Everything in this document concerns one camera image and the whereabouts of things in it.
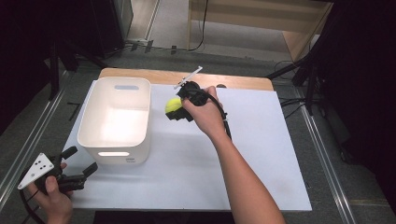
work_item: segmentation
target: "gray floor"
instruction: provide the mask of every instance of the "gray floor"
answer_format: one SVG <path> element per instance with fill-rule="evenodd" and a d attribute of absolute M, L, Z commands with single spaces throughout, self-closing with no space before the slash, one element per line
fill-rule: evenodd
<path fill-rule="evenodd" d="M 162 0 L 162 3 L 172 2 L 171 0 Z M 160 5 L 157 18 L 164 11 L 164 4 Z M 153 24 L 151 38 L 158 47 L 163 46 L 161 40 L 173 40 L 173 37 L 165 31 L 156 30 L 156 23 Z M 216 38 L 216 29 L 208 32 L 213 38 Z M 275 34 L 276 31 L 265 31 Z M 181 39 L 175 42 L 181 46 Z M 171 55 L 167 50 L 152 49 L 150 53 L 145 53 L 144 49 L 139 48 L 136 51 L 125 50 L 106 59 L 110 66 L 119 68 L 147 68 L 155 70 L 173 70 L 190 72 L 201 65 L 205 73 L 223 74 L 230 76 L 247 76 L 247 77 L 264 77 L 272 73 L 275 69 L 288 64 L 287 62 L 277 64 L 280 61 L 289 60 L 285 56 L 285 45 L 282 38 L 273 38 L 276 44 L 271 46 L 281 46 L 276 49 L 265 49 L 263 51 L 272 51 L 274 54 L 265 53 L 267 58 L 259 58 L 250 49 L 246 47 L 246 53 L 240 54 L 239 50 L 234 50 L 235 43 L 222 43 L 225 46 L 231 46 L 224 52 L 217 53 L 214 49 L 207 52 L 178 52 Z M 97 79 L 100 70 L 90 62 L 81 61 L 81 66 L 76 73 L 67 73 L 65 76 L 64 95 L 60 99 L 57 109 L 49 120 L 45 131 L 40 135 L 40 140 L 32 147 L 32 157 L 44 151 L 50 154 L 59 152 L 64 146 L 68 134 L 74 124 L 75 117 L 73 113 L 76 109 L 69 103 L 82 103 L 93 80 Z M 295 98 L 295 88 L 290 84 L 293 72 L 279 77 L 273 81 L 275 90 L 279 97 Z M 35 127 L 36 121 L 40 118 L 41 113 L 48 104 L 50 87 L 46 87 L 40 92 L 35 99 L 20 113 L 8 129 L 0 136 L 0 179 L 7 177 L 7 172 L 12 163 L 17 160 L 19 151 L 25 148 L 25 141 Z M 291 113 L 297 105 L 284 107 L 284 114 Z M 306 213 L 286 213 L 284 214 L 288 223 L 343 223 L 339 210 L 337 209 L 329 187 L 328 178 L 323 171 L 322 164 L 318 159 L 318 153 L 313 144 L 311 134 L 306 126 L 302 109 L 298 110 L 286 122 L 290 131 L 292 143 L 294 145 L 296 156 L 298 158 L 307 192 L 310 197 L 313 211 Z M 332 130 L 325 119 L 323 119 L 316 108 L 314 108 L 314 120 L 318 126 L 321 139 L 326 147 L 326 151 L 332 162 L 332 166 L 341 183 L 343 191 L 351 205 L 352 212 L 356 223 L 396 223 L 396 217 L 387 204 L 384 195 L 375 182 L 375 177 L 366 168 L 359 165 L 349 165 L 344 163 L 339 156 L 339 147 L 334 140 Z M 26 216 L 19 196 L 16 190 L 12 190 L 8 196 L 7 202 L 2 207 L 0 213 L 0 223 L 22 223 Z M 76 210 L 73 223 L 92 223 L 93 211 Z"/>

